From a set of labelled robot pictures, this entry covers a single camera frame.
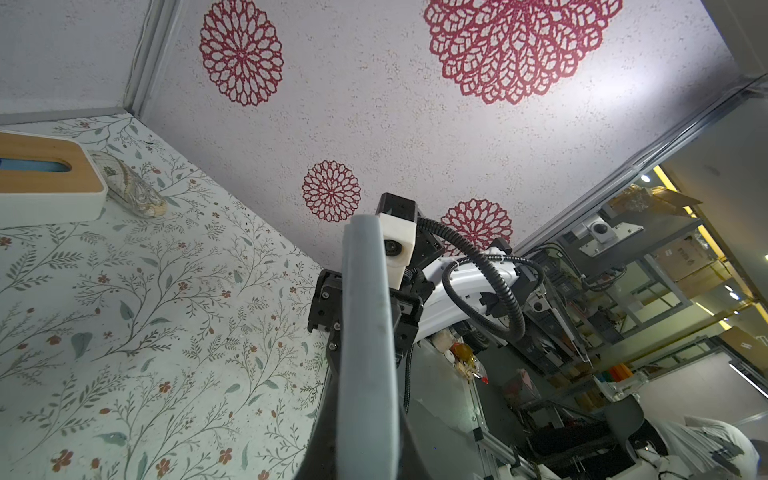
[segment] red floral pattern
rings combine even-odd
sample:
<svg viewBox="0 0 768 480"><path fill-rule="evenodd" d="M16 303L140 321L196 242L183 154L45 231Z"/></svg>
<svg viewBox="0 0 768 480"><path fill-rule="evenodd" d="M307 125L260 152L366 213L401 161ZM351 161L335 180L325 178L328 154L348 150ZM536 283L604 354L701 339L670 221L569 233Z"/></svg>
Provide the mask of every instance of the red floral pattern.
<svg viewBox="0 0 768 480"><path fill-rule="evenodd" d="M232 459L232 449L226 449L219 452L219 463L227 464Z"/></svg>
<svg viewBox="0 0 768 480"><path fill-rule="evenodd" d="M251 0L221 0L204 17L200 53L208 77L232 102L258 105L283 79L283 46Z"/></svg>
<svg viewBox="0 0 768 480"><path fill-rule="evenodd" d="M170 471L170 460L163 458L154 467L157 470L157 477L163 478L163 475Z"/></svg>
<svg viewBox="0 0 768 480"><path fill-rule="evenodd" d="M321 220L340 222L351 217L360 204L357 177L344 164L322 161L304 177L304 201Z"/></svg>
<svg viewBox="0 0 768 480"><path fill-rule="evenodd" d="M61 470L61 467L65 467L69 465L72 461L72 455L73 453L69 450L61 450L60 455L58 458L51 458L51 463L53 464L53 467L51 467L51 470L54 472L58 472Z"/></svg>
<svg viewBox="0 0 768 480"><path fill-rule="evenodd" d="M440 221L481 250L488 248L496 238L503 237L509 241L512 235L512 220L507 211L499 204L485 199L473 198L468 202L458 202L458 205L450 208ZM461 255L450 243L446 243L445 248L447 257Z"/></svg>
<svg viewBox="0 0 768 480"><path fill-rule="evenodd" d="M603 41L622 0L430 0L424 19L442 76L464 95L519 103L543 95Z"/></svg>

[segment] yellow light strip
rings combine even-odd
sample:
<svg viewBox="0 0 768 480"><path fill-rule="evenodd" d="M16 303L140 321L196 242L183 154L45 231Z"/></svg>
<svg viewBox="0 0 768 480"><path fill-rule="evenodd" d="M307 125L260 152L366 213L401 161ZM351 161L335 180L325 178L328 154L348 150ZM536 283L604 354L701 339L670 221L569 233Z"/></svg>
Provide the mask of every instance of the yellow light strip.
<svg viewBox="0 0 768 480"><path fill-rule="evenodd" d="M696 304L699 306L699 308L701 308L703 311L705 311L705 312L709 313L709 314L710 314L710 316L715 316L715 314L714 314L714 313L710 312L710 310L709 310L708 308L706 308L704 305L702 305L701 303L698 303L698 302L695 302L695 303L696 303Z"/></svg>
<svg viewBox="0 0 768 480"><path fill-rule="evenodd" d="M664 173L664 170L661 170L661 166L657 165L654 167L654 173L659 176L659 179L661 180L661 183L664 184L664 186L672 191L677 192L677 188L672 183L672 180L669 179L667 174ZM691 215L693 218L696 218L696 214L693 210L691 210L690 207L684 207L685 211ZM707 229L704 227L704 225L699 227L699 233L701 233L701 236L705 239L705 241L712 247L712 251L717 255L717 258L723 260L725 259L725 253L723 252L723 249L720 248L720 245L717 244L715 239L710 235L710 233L707 231Z"/></svg>
<svg viewBox="0 0 768 480"><path fill-rule="evenodd" d="M760 302L755 302L755 308L757 308L757 312L768 323L768 312L766 311L766 307Z"/></svg>

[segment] wooden board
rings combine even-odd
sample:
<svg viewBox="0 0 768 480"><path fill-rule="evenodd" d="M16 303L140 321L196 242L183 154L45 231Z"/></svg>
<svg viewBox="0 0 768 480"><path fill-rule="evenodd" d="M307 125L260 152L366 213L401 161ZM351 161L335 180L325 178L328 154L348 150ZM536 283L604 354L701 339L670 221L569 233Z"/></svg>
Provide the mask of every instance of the wooden board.
<svg viewBox="0 0 768 480"><path fill-rule="evenodd" d="M67 172L0 171L0 194L96 193L104 189L79 144L57 138L0 132L0 157L14 160L54 161Z"/></svg>

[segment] wall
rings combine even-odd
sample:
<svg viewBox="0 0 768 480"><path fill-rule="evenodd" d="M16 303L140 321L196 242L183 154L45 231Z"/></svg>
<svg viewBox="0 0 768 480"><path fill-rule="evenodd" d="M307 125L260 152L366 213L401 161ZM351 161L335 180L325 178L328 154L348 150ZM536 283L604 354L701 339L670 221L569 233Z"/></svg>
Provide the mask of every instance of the wall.
<svg viewBox="0 0 768 480"><path fill-rule="evenodd" d="M478 244L522 240L738 75L698 0L604 0L589 31L531 24L538 35L529 43L516 2L467 2L462 14L475 19L467 25L436 14L447 8L436 0L246 2L243 12L258 8L275 28L252 44L270 56L270 70L247 72L231 47L211 43L216 31L231 40L239 28L219 16L228 1L212 3L190 2L144 121L336 269L346 218L372 213L386 191L416 199ZM265 35L247 22L238 42ZM469 56L463 38L474 38ZM544 55L554 56L535 60ZM249 79L256 85L262 74L270 86L252 90ZM334 185L340 174L348 183Z"/></svg>
<svg viewBox="0 0 768 480"><path fill-rule="evenodd" d="M752 98L664 163L763 296L768 294L768 101Z"/></svg>
<svg viewBox="0 0 768 480"><path fill-rule="evenodd" d="M716 353L655 379L640 389L649 418L683 423L685 415L735 423L768 410L768 402Z"/></svg>
<svg viewBox="0 0 768 480"><path fill-rule="evenodd" d="M751 77L768 72L768 5L763 0L702 0L741 71Z"/></svg>
<svg viewBox="0 0 768 480"><path fill-rule="evenodd" d="M0 2L0 114L122 106L149 4Z"/></svg>

